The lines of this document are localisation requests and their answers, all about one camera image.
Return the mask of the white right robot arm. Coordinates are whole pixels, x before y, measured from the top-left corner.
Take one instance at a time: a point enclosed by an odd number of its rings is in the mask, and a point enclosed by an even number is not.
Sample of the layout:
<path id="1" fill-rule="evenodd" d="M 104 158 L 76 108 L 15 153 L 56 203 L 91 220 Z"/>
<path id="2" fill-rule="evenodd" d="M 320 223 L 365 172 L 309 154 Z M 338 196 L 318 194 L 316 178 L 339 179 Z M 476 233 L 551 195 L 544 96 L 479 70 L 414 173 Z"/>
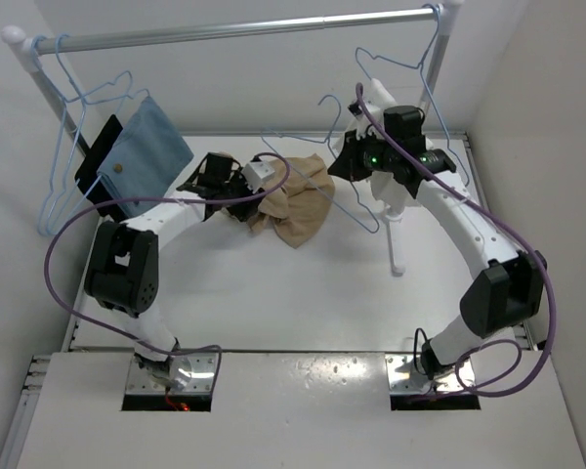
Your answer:
<path id="1" fill-rule="evenodd" d="M 421 347 L 417 362 L 434 378 L 489 337 L 538 313 L 546 261 L 472 200 L 452 158 L 429 147 L 420 108 L 353 103 L 349 111 L 354 121 L 329 174 L 368 181 L 374 198 L 396 213 L 409 201 L 427 209 L 472 277 L 457 318 Z"/>

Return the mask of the light blue wire hanger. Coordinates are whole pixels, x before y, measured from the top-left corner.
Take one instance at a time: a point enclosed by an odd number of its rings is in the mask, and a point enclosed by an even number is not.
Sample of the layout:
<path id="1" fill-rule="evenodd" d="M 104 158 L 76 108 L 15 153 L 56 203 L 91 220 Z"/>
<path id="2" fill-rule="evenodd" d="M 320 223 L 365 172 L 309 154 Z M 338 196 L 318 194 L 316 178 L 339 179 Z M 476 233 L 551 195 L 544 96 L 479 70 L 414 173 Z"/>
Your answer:
<path id="1" fill-rule="evenodd" d="M 280 152 L 276 149 L 276 147 L 269 141 L 269 138 L 278 138 L 280 140 L 283 139 L 292 139 L 297 140 L 300 142 L 306 142 L 313 145 L 320 145 L 328 150 L 330 155 L 332 156 L 333 161 L 336 161 L 337 154 L 332 147 L 332 136 L 336 129 L 336 124 L 338 123 L 341 115 L 342 115 L 342 105 L 340 100 L 333 94 L 326 94 L 324 95 L 317 103 L 318 107 L 321 107 L 326 101 L 333 102 L 336 105 L 336 114 L 332 119 L 332 123 L 330 124 L 328 130 L 324 137 L 316 137 L 313 138 L 311 132 L 283 132 L 277 131 L 273 128 L 264 127 L 261 129 L 259 133 L 259 137 L 261 141 L 273 152 L 277 155 L 280 155 Z M 380 221 L 378 220 L 375 213 L 370 209 L 370 207 L 365 204 L 361 200 L 360 192 L 355 183 L 349 182 L 349 186 L 354 192 L 356 196 L 356 204 L 363 208 L 364 211 L 370 216 L 371 220 L 375 223 L 374 227 L 367 226 L 363 220 L 361 220 L 357 215 L 355 215 L 351 210 L 346 208 L 343 204 L 338 202 L 333 195 L 329 195 L 326 190 L 321 189 L 318 184 L 311 181 L 309 176 L 304 176 L 303 179 L 307 182 L 310 182 L 312 187 L 319 191 L 319 193 L 329 200 L 333 205 L 335 205 L 339 210 L 341 210 L 344 214 L 346 214 L 351 220 L 357 223 L 361 228 L 363 228 L 366 232 L 375 235 L 380 231 Z"/>

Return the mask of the beige t shirt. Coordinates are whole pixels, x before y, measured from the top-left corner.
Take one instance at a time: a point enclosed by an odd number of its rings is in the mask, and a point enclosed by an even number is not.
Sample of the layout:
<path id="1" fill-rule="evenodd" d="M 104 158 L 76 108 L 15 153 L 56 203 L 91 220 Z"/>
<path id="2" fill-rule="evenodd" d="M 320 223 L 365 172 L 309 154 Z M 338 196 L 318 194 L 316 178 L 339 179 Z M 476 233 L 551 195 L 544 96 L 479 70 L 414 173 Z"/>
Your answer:
<path id="1" fill-rule="evenodd" d="M 324 160 L 317 154 L 290 157 L 284 185 L 260 201 L 258 212 L 247 222 L 260 234 L 269 223 L 279 238 L 298 248 L 315 236 L 325 222 L 335 194 L 335 184 Z"/>

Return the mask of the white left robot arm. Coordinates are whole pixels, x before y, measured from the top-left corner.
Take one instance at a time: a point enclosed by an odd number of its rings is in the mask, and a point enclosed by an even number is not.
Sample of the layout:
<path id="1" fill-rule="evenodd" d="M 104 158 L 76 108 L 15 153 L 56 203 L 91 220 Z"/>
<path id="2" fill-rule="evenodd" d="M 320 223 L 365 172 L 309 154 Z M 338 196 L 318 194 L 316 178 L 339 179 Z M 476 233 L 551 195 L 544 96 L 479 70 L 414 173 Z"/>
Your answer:
<path id="1" fill-rule="evenodd" d="M 240 165 L 222 153 L 209 152 L 174 195 L 197 198 L 198 204 L 158 203 L 124 222 L 107 221 L 96 232 L 85 276 L 85 292 L 120 321 L 133 337 L 135 358 L 152 381 L 180 388 L 187 369 L 178 339 L 165 325 L 156 302 L 159 253 L 165 245 L 221 209 L 209 200 L 238 199 L 260 193 L 275 175 L 258 158 Z"/>

